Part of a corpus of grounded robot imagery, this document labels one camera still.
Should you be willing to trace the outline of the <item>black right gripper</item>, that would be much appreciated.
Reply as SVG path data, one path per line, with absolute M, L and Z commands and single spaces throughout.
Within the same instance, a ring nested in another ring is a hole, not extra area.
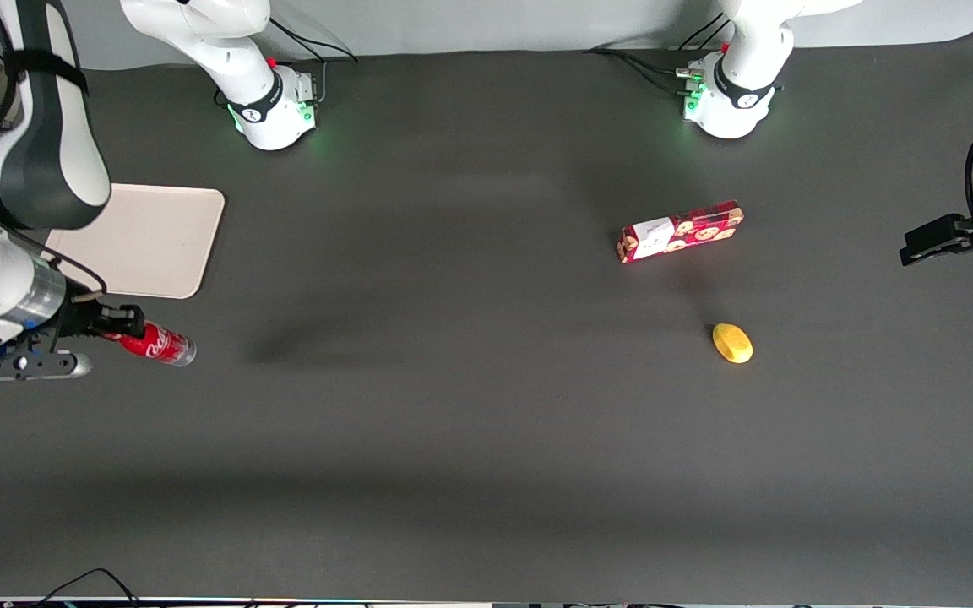
M 104 332 L 107 341 L 142 341 L 146 316 L 136 305 L 104 307 L 100 294 L 85 287 L 68 287 L 63 304 L 50 320 L 30 331 L 30 351 L 57 350 L 59 339 L 92 336 L 98 319 L 101 328 L 127 328 L 124 332 Z

